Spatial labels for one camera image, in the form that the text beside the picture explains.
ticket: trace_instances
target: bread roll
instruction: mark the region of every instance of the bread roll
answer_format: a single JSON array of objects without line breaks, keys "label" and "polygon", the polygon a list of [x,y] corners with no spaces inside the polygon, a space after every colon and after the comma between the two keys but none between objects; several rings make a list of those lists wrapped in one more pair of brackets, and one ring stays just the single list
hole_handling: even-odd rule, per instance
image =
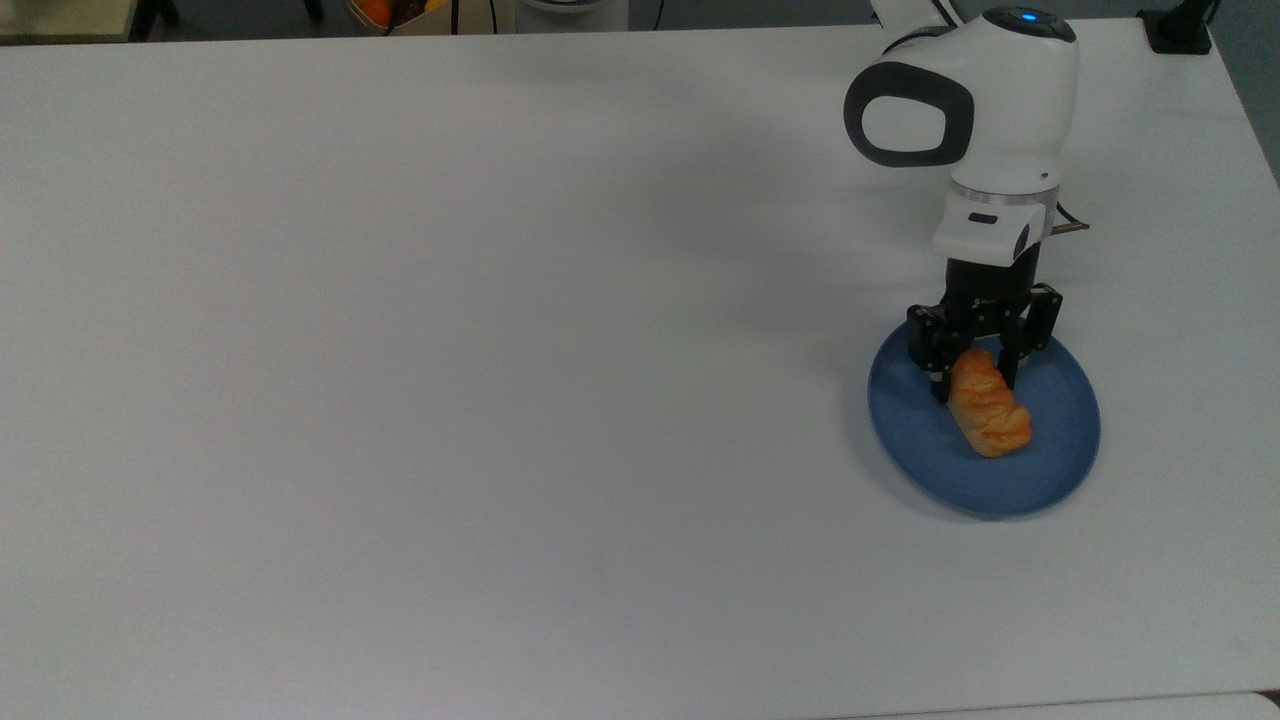
[{"label": "bread roll", "polygon": [[951,368],[951,416],[969,445],[983,457],[1000,457],[1032,441],[1032,415],[1014,401],[1014,392],[991,361],[972,347]]}]

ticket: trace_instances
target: blue plate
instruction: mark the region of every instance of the blue plate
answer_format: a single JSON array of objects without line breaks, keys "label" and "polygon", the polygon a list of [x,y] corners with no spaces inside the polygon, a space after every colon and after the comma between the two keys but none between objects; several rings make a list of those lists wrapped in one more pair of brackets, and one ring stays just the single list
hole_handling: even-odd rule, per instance
[{"label": "blue plate", "polygon": [[[995,338],[975,345],[993,356],[1000,351]],[[1044,510],[1080,487],[1102,437],[1093,386],[1056,340],[1018,372],[1014,392],[1032,414],[1032,442],[1004,457],[982,457],[908,357],[902,324],[876,354],[867,402],[876,434],[906,477],[947,505],[1009,518]]]}]

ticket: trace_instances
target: basket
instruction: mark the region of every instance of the basket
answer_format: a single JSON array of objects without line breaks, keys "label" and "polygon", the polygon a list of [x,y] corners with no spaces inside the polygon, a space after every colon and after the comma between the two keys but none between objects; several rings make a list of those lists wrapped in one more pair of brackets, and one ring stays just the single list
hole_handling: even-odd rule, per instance
[{"label": "basket", "polygon": [[[498,15],[498,32],[516,32],[515,0],[493,0]],[[387,26],[375,23],[355,0],[347,0],[347,9],[362,35],[385,35]],[[426,12],[397,26],[392,35],[449,35],[451,0],[430,0]],[[458,35],[490,35],[493,19],[489,0],[458,0]]]}]

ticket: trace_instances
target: cable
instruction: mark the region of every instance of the cable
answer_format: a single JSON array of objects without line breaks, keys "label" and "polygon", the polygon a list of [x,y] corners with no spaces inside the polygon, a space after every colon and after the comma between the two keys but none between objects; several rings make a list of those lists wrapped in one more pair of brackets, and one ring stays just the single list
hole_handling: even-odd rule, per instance
[{"label": "cable", "polygon": [[938,10],[938,14],[942,15],[942,19],[947,20],[948,26],[959,27],[956,24],[955,18],[951,17],[951,13],[948,13],[947,9],[942,6],[942,0],[933,0],[933,6],[934,9]]},{"label": "cable", "polygon": [[392,22],[387,23],[387,32],[383,33],[383,37],[389,36],[393,29],[396,29],[397,27],[399,27],[402,22],[404,22],[404,13],[408,12],[408,6],[411,4],[412,0],[401,0],[399,3],[396,4],[396,12],[392,13]]},{"label": "cable", "polygon": [[1066,223],[1061,225],[1053,225],[1053,229],[1050,231],[1050,234],[1062,234],[1066,232],[1089,229],[1089,223],[1082,223],[1080,220],[1076,220],[1074,217],[1071,217],[1070,213],[1066,211],[1066,208],[1062,208],[1061,202],[1057,204],[1057,214],[1062,215]]},{"label": "cable", "polygon": [[1069,223],[1079,223],[1080,222],[1080,220],[1076,220],[1074,217],[1071,217],[1071,214],[1066,211],[1066,208],[1062,208],[1061,202],[1057,204],[1057,214],[1062,215],[1064,218],[1066,218],[1066,222],[1069,222]]}]

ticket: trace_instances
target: pastry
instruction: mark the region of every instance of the pastry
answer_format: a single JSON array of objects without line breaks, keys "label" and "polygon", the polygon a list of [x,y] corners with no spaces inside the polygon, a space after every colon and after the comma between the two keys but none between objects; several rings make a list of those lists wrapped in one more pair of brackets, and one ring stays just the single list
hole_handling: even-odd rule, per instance
[{"label": "pastry", "polygon": [[983,457],[1000,457],[1032,441],[1032,416],[980,347],[965,351],[951,368],[951,416]]}]

